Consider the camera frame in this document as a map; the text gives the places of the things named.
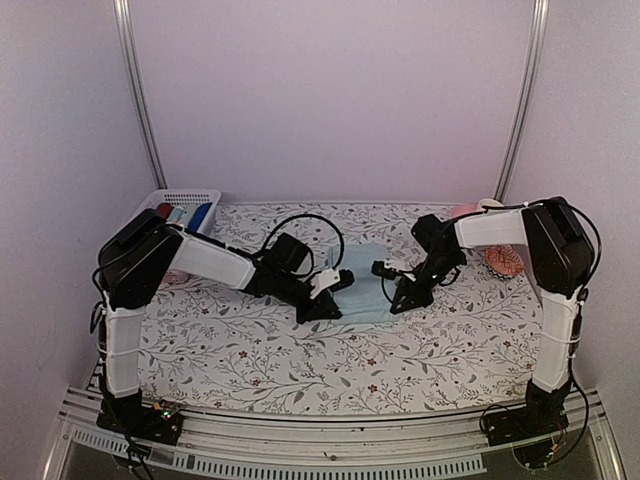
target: floral pattern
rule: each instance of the floral pattern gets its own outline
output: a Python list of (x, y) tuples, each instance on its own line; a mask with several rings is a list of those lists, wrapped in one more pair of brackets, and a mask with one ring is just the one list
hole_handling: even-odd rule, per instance
[[(429, 205), (225, 205), (214, 237), (249, 251), (284, 218), (326, 216), (348, 244), (376, 242), (415, 265), (410, 228)], [(284, 229), (312, 246), (316, 265), (337, 243), (324, 223)], [(292, 307), (191, 277), (163, 284), (147, 307), (139, 374), (149, 397), (221, 409), (308, 415), (447, 410), (524, 395), (538, 352), (541, 310), (525, 276), (503, 280), (480, 251), (434, 303), (381, 324), (295, 322)]]

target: white wall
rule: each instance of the white wall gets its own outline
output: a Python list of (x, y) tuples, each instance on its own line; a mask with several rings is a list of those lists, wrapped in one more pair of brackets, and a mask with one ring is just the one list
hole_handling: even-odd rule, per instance
[(112, 2), (0, 5), (0, 477), (34, 480), (95, 362), (98, 247), (152, 189)]
[(640, 470), (640, 7), (551, 2), (540, 76), (510, 188), (564, 195), (604, 241), (577, 360), (597, 385), (629, 478)]
[(132, 2), (169, 184), (227, 200), (491, 195), (533, 3)]

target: orange patterned object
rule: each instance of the orange patterned object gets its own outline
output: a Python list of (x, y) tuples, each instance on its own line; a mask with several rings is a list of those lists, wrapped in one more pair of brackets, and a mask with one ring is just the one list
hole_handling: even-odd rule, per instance
[(522, 257), (512, 247), (490, 247), (485, 258), (489, 267), (499, 275), (515, 277), (524, 272)]

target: light blue cloth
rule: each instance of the light blue cloth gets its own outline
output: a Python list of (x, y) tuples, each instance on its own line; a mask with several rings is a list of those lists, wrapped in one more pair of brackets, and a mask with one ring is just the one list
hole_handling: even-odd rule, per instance
[[(329, 265), (335, 263), (340, 253), (339, 248), (329, 249)], [(384, 245), (367, 243), (364, 245), (346, 245), (340, 269), (353, 272), (355, 282), (350, 287), (339, 290), (333, 298), (340, 307), (342, 318), (334, 320), (337, 325), (360, 323), (382, 323), (394, 321), (389, 312), (391, 304), (384, 297), (380, 285), (380, 277), (371, 274), (371, 265), (376, 260), (385, 260), (389, 252)], [(385, 281), (389, 297), (393, 298), (396, 286), (394, 282)]]

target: plastic basket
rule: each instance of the plastic basket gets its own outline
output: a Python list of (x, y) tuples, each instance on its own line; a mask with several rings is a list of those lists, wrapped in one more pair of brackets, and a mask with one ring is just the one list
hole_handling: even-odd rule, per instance
[(216, 218), (216, 206), (220, 201), (222, 195), (218, 190), (156, 190), (151, 192), (147, 198), (140, 204), (140, 206), (133, 213), (131, 218), (138, 215), (140, 212), (147, 208), (156, 208), (161, 203), (170, 203), (171, 205), (187, 205), (192, 203), (207, 203), (211, 202), (211, 208), (207, 212), (207, 215), (202, 220), (198, 233), (209, 236), (213, 231), (213, 224)]

